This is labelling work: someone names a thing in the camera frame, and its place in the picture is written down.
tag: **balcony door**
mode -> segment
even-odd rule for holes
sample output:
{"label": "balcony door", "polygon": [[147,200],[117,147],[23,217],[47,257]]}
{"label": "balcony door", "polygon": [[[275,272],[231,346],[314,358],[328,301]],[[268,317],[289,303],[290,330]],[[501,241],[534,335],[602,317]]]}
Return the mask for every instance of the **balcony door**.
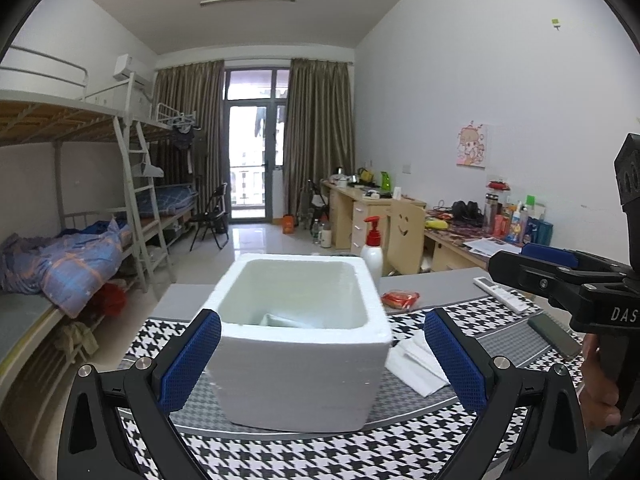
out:
{"label": "balcony door", "polygon": [[225,133],[231,219],[273,219],[273,170],[282,166],[289,70],[228,70]]}

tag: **orange bucket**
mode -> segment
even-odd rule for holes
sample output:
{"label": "orange bucket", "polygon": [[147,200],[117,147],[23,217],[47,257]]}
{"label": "orange bucket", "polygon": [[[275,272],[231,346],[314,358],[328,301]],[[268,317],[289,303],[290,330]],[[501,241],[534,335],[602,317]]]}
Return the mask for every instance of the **orange bucket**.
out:
{"label": "orange bucket", "polygon": [[285,235],[292,235],[296,230],[296,222],[293,215],[284,215],[282,218],[282,233]]}

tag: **door frame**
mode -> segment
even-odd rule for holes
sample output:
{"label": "door frame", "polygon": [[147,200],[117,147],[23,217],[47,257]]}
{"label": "door frame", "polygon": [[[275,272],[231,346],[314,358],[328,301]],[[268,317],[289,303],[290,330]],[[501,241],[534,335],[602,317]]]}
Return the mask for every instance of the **door frame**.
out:
{"label": "door frame", "polygon": [[[232,72],[246,70],[270,70],[271,71],[271,96],[257,99],[228,100],[229,84]],[[262,223],[273,222],[273,171],[276,169],[276,129],[278,124],[278,106],[287,105],[286,98],[276,98],[276,79],[278,70],[289,70],[288,67],[246,67],[225,69],[225,92],[223,95],[225,104],[225,116],[223,124],[222,150],[224,157],[224,174],[231,189],[231,163],[229,161],[229,126],[231,108],[233,107],[266,107],[267,117],[264,125],[264,218],[232,218],[231,192],[226,197],[226,210],[229,211],[228,219],[231,223]]]}

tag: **curtain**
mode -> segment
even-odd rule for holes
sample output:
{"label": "curtain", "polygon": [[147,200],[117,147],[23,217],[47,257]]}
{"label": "curtain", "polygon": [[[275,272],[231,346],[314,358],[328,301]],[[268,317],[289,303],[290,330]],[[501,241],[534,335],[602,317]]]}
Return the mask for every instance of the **curtain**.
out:
{"label": "curtain", "polygon": [[317,184],[338,166],[353,173],[354,144],[347,64],[292,60],[284,133],[287,213],[298,213],[307,180]]}
{"label": "curtain", "polygon": [[224,61],[174,66],[158,71],[154,101],[181,112],[196,112],[193,174],[188,171],[188,152],[171,140],[161,140],[152,149],[153,164],[164,170],[158,185],[196,183],[198,211],[204,211],[209,197],[224,180],[222,161]]}

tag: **blue textured pad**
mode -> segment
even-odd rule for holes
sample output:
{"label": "blue textured pad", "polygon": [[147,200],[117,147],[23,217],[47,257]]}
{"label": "blue textured pad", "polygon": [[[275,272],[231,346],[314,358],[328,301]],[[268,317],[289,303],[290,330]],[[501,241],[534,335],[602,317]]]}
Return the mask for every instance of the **blue textured pad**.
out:
{"label": "blue textured pad", "polygon": [[578,258],[569,251],[564,249],[556,249],[555,247],[547,247],[537,244],[525,244],[520,253],[522,256],[528,256],[535,260],[542,260],[550,264],[556,264],[570,269],[578,268]]}
{"label": "blue textured pad", "polygon": [[436,312],[428,312],[424,319],[424,338],[462,406],[481,413],[487,402],[484,377]]}
{"label": "blue textured pad", "polygon": [[220,342],[222,325],[209,314],[162,377],[158,404],[165,414],[181,410]]}

